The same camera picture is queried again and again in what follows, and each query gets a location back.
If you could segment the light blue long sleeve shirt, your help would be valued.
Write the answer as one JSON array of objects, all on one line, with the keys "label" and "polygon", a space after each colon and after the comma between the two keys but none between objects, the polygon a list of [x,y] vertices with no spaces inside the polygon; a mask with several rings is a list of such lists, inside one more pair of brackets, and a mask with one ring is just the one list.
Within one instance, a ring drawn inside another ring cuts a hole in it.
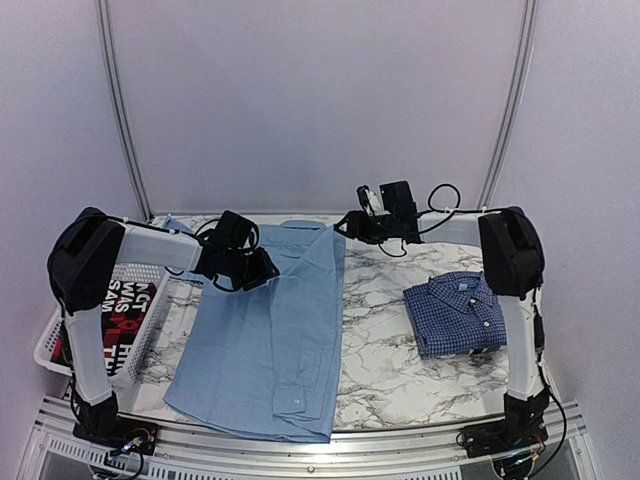
[{"label": "light blue long sleeve shirt", "polygon": [[239,437],[327,443],[341,371],[346,242],[313,221],[259,230],[279,276],[248,292],[204,287],[164,401]]}]

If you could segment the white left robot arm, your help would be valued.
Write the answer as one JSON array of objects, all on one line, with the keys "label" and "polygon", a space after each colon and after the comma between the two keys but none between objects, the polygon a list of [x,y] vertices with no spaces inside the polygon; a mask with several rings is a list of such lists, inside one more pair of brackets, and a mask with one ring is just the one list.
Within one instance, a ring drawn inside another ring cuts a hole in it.
[{"label": "white left robot arm", "polygon": [[87,207],[65,228],[47,260],[49,282],[70,341],[75,389],[90,406],[113,395],[103,359],[101,304],[118,264],[201,275],[225,292],[249,291],[278,276],[260,231],[225,211],[194,234],[126,221]]}]

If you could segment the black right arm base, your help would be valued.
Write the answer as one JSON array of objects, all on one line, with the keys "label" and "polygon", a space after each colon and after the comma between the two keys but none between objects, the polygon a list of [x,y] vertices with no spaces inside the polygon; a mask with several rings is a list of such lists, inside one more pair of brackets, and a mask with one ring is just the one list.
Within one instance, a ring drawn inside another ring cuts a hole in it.
[{"label": "black right arm base", "polygon": [[547,441],[543,416],[550,395],[546,389],[527,400],[505,393],[503,400],[503,419],[465,426],[456,437],[469,458],[505,453]]}]

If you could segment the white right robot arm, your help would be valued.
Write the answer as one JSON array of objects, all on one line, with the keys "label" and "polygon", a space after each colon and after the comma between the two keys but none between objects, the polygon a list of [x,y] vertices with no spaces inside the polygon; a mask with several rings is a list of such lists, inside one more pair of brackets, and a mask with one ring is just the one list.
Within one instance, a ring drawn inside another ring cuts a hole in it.
[{"label": "white right robot arm", "polygon": [[503,310],[510,374],[507,394],[528,401],[544,389],[540,362],[544,350],[541,322],[527,312],[536,306],[543,284],[542,242],[517,206],[462,209],[461,196],[452,207],[437,208],[433,198],[420,211],[406,180],[384,184],[375,193],[356,190],[360,208],[347,212],[334,230],[353,240],[381,245],[391,239],[406,244],[447,243],[481,249],[483,272]]}]

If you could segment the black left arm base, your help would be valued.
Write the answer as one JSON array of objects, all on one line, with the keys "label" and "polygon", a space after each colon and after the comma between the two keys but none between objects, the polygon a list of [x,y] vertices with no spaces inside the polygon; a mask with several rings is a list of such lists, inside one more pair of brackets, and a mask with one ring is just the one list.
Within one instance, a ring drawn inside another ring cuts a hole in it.
[{"label": "black left arm base", "polygon": [[121,416],[115,394],[103,402],[90,405],[73,390],[70,407],[75,417],[74,437],[111,447],[118,453],[126,453],[133,448],[143,455],[155,452],[159,426]]}]

